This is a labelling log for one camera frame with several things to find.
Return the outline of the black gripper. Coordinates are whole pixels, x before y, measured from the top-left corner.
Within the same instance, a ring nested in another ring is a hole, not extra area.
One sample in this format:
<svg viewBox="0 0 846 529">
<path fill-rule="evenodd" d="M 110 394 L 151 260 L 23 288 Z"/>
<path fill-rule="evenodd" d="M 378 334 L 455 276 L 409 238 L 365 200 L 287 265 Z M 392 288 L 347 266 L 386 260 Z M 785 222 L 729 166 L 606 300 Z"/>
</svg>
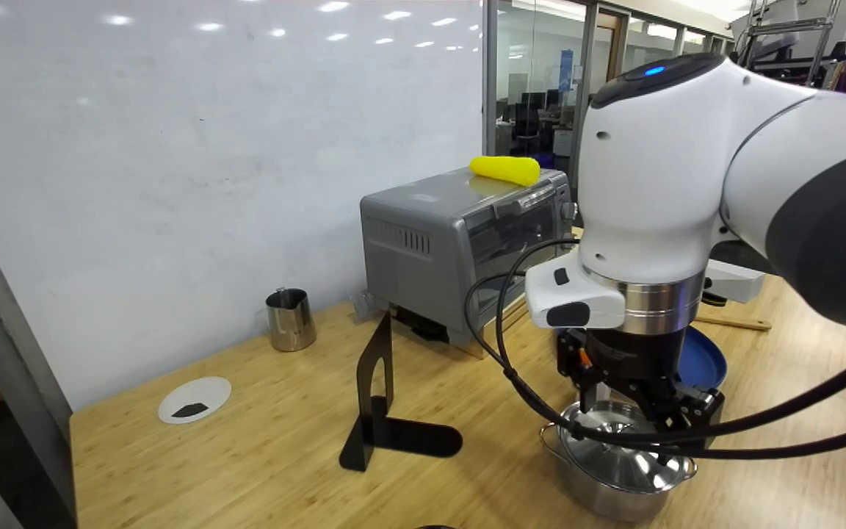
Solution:
<svg viewBox="0 0 846 529">
<path fill-rule="evenodd" d="M 638 418 L 659 432 L 712 426 L 721 420 L 725 397 L 721 388 L 691 391 L 678 381 L 685 331 L 621 334 L 560 329 L 556 334 L 559 372 L 575 384 L 581 409 L 590 409 L 594 388 L 606 384 L 631 398 Z"/>
</svg>

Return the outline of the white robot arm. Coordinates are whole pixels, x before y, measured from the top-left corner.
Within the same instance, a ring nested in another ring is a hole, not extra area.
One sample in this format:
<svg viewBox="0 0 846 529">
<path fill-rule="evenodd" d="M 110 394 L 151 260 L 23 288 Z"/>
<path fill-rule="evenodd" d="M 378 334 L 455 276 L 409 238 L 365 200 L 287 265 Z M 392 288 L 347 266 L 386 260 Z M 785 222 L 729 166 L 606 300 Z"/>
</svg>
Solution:
<svg viewBox="0 0 846 529">
<path fill-rule="evenodd" d="M 578 212 L 578 244 L 528 272 L 531 315 L 578 331 L 650 423 L 682 429 L 674 372 L 716 244 L 751 247 L 846 322 L 846 93 L 712 53 L 625 71 L 587 103 Z"/>
</svg>

